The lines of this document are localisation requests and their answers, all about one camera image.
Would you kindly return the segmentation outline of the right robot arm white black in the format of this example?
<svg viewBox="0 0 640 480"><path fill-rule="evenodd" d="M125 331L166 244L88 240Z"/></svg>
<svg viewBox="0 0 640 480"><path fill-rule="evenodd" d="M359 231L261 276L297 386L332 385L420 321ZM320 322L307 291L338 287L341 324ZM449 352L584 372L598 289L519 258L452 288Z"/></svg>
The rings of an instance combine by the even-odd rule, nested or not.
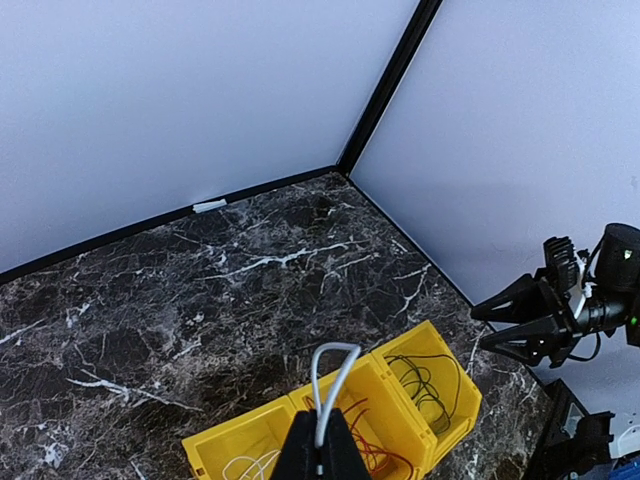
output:
<svg viewBox="0 0 640 480"><path fill-rule="evenodd" d="M474 306L475 320L507 327L481 338L480 347L527 366L543 358L558 368L568 359L587 362L573 350L582 338L612 337L625 329L628 345L639 345L639 229L605 226L596 247L576 250L567 236L543 243L545 265L524 274L500 293Z"/></svg>

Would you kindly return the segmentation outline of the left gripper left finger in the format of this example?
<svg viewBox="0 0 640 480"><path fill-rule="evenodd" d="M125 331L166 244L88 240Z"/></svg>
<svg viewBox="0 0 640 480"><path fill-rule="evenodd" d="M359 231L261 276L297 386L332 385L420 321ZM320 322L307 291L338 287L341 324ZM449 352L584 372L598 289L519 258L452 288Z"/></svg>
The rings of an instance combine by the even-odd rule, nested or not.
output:
<svg viewBox="0 0 640 480"><path fill-rule="evenodd" d="M271 480L312 480L317 477L316 426L315 410L296 413L272 470Z"/></svg>

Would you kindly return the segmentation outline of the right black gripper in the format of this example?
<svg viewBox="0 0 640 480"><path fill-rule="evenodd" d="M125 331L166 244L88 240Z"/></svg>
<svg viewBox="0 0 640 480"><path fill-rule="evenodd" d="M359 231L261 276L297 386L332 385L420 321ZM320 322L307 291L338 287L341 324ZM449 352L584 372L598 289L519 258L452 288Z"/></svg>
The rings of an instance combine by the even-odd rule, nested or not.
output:
<svg viewBox="0 0 640 480"><path fill-rule="evenodd" d="M583 310L580 281L562 289L552 280L549 268L524 274L498 294L475 305L475 320L511 324L483 336L480 347L526 366L538 366L547 357L551 369L561 367L581 340L577 321Z"/></svg>

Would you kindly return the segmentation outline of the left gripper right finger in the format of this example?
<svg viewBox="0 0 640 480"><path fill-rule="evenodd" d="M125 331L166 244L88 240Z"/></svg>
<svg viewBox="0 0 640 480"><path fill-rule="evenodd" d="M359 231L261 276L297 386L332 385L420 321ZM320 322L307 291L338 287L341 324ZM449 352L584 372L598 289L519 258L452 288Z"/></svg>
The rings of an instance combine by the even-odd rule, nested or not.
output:
<svg viewBox="0 0 640 480"><path fill-rule="evenodd" d="M370 480L341 410L329 415L323 445L319 448L319 478L327 480Z"/></svg>

